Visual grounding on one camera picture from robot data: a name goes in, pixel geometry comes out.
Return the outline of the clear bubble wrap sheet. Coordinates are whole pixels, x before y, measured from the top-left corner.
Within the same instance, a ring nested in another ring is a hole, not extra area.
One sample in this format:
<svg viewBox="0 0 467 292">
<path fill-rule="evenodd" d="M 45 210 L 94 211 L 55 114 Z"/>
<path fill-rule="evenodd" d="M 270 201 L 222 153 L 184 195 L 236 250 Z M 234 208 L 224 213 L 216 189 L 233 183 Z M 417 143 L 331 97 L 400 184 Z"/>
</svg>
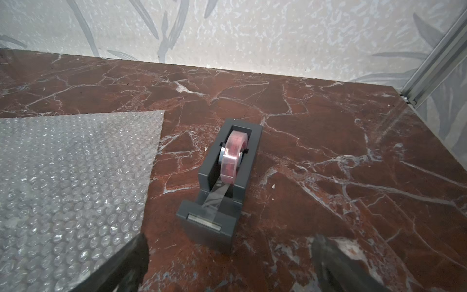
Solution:
<svg viewBox="0 0 467 292">
<path fill-rule="evenodd" d="M 1 119 L 1 290 L 67 292 L 141 230 L 164 112 Z"/>
</svg>

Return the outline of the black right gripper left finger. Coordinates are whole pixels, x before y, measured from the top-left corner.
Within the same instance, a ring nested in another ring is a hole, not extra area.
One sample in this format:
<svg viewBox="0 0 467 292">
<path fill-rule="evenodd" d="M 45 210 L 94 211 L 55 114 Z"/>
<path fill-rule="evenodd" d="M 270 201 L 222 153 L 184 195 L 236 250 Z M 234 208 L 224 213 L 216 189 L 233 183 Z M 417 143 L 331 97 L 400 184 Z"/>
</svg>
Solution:
<svg viewBox="0 0 467 292">
<path fill-rule="evenodd" d="M 73 291 L 136 292 L 148 271 L 148 264 L 147 237 L 139 233 Z"/>
</svg>

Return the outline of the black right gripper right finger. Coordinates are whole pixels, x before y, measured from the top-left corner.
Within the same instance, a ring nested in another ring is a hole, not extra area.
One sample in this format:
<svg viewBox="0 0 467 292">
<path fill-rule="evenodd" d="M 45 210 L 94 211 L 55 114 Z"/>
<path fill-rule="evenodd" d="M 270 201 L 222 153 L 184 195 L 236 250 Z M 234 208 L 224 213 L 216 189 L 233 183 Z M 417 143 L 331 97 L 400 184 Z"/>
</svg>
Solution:
<svg viewBox="0 0 467 292">
<path fill-rule="evenodd" d="M 323 292 L 389 291 L 325 236 L 315 236 L 311 252 L 319 286 Z"/>
</svg>

